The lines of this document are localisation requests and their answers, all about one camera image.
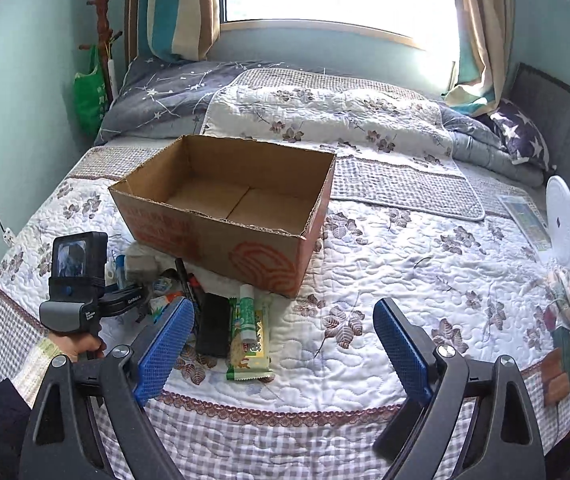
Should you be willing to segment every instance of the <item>camera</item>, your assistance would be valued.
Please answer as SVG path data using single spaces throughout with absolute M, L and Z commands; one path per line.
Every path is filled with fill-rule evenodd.
M 138 285 L 105 292 L 107 233 L 86 232 L 54 240 L 49 300 L 40 304 L 40 322 L 54 332 L 97 336 L 100 319 L 119 316 L 146 301 Z

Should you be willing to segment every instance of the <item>camera screen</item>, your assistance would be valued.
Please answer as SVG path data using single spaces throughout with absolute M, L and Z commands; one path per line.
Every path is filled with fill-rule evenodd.
M 85 275 L 86 245 L 84 240 L 75 240 L 61 244 L 56 256 L 58 276 L 79 278 Z

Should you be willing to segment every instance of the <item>white round object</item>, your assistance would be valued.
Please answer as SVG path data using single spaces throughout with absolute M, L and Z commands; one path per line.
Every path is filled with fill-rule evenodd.
M 548 180 L 546 206 L 552 251 L 558 263 L 570 269 L 570 190 L 559 176 Z
M 254 287 L 252 285 L 241 285 L 241 299 L 242 298 L 254 299 Z

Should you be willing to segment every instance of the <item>blue gripper pad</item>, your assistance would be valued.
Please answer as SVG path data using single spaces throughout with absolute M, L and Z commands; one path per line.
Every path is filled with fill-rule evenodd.
M 175 302 L 182 303 L 161 327 L 147 353 L 138 362 L 138 384 L 134 389 L 134 398 L 141 408 L 149 399 L 161 393 L 194 326 L 191 302 L 182 297 L 172 303 Z
M 373 322 L 408 398 L 427 406 L 434 395 L 428 381 L 427 364 L 384 300 L 377 301 L 374 306 Z

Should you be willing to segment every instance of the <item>bed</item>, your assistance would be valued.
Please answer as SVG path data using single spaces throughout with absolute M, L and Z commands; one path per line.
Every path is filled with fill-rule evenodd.
M 527 84 L 534 82 L 517 78 L 515 89 L 527 94 Z M 389 464 L 371 444 L 404 399 L 371 320 L 387 296 L 435 342 L 482 360 L 513 355 L 546 452 L 570 431 L 570 392 L 545 401 L 543 363 L 557 346 L 546 270 L 496 198 L 523 196 L 544 219 L 544 188 L 455 162 L 439 105 L 416 92 L 285 63 L 132 64 L 99 145 L 2 259 L 0 381 L 46 333 L 38 306 L 53 239 L 105 231 L 109 253 L 122 253 L 133 238 L 108 187 L 182 134 L 287 142 L 339 157 L 299 294 L 265 296 L 273 376 L 226 380 L 225 362 L 197 354 L 192 338 L 146 406 L 186 478 L 381 478 Z M 238 282 L 188 268 L 207 291 L 238 291 Z M 463 404 L 436 478 L 451 474 L 473 406 Z M 96 416 L 114 472 L 131 478 L 105 408 Z

